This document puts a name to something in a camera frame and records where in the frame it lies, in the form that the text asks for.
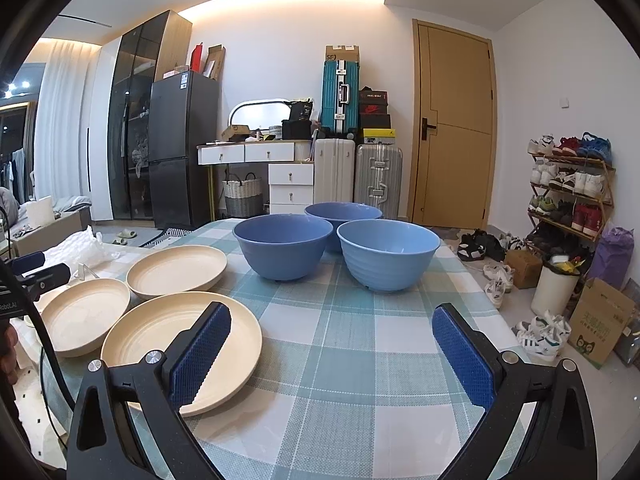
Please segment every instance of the hand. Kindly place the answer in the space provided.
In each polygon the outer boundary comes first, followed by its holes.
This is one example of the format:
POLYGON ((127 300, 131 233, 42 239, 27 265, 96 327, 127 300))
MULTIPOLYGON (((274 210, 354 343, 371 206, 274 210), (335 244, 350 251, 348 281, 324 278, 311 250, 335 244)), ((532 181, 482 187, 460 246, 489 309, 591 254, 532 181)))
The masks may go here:
POLYGON ((18 361, 15 357, 14 348, 18 344, 18 333, 13 326, 9 325, 9 328, 1 336, 4 337, 10 350, 7 355, 0 358, 0 370, 8 377, 9 384, 13 385, 18 382, 18 361))

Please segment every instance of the floor mat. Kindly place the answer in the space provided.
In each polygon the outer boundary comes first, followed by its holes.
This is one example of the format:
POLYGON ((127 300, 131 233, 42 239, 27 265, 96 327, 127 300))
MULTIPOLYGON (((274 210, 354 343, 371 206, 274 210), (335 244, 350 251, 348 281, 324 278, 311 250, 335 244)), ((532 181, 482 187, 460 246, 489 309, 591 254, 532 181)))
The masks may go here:
POLYGON ((179 240, 183 236, 188 235, 192 231, 187 229, 176 229, 173 227, 169 227, 162 231, 156 238, 149 240, 146 244, 143 245, 145 249, 164 249, 168 247, 176 240, 179 240))

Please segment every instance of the plate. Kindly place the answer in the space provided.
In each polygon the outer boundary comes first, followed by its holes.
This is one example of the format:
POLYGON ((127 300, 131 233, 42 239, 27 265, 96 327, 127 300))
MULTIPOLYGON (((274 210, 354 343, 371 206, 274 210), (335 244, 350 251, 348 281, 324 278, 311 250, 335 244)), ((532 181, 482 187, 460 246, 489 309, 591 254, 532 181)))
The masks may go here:
POLYGON ((214 247, 169 247, 135 263, 127 273, 127 285, 144 300, 188 290, 209 290, 225 267, 225 253, 214 247))
MULTIPOLYGON (((212 301, 231 312, 231 332, 183 416, 199 415, 235 395, 248 381, 262 350, 262 331, 254 314, 232 298, 213 292, 180 292, 147 301, 127 312, 113 326, 100 358, 107 366, 137 363, 151 350, 166 350, 181 330, 191 328, 212 301)), ((138 404, 130 404, 139 409, 138 404)))
POLYGON ((41 314, 56 354, 78 357, 100 348, 130 299, 129 287, 112 278, 96 278, 62 291, 41 314))

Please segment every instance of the teal suitcase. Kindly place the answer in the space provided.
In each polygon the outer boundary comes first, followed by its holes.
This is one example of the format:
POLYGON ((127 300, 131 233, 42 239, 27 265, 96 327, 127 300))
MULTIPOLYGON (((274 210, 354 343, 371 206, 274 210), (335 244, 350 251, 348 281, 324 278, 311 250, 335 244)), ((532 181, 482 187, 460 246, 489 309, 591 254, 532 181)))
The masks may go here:
POLYGON ((360 66, 355 61, 325 61, 322 82, 322 126, 340 136, 358 133, 360 66))

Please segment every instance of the refrigerator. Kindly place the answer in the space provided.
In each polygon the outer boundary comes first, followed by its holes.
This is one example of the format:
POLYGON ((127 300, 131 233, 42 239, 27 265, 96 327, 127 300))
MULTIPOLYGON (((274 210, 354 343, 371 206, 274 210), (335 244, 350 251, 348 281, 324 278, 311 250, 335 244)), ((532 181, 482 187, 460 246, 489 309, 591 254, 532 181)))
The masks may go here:
POLYGON ((149 181, 156 228, 194 230, 211 221, 198 146, 216 139, 217 81, 188 71, 156 81, 149 107, 149 181))

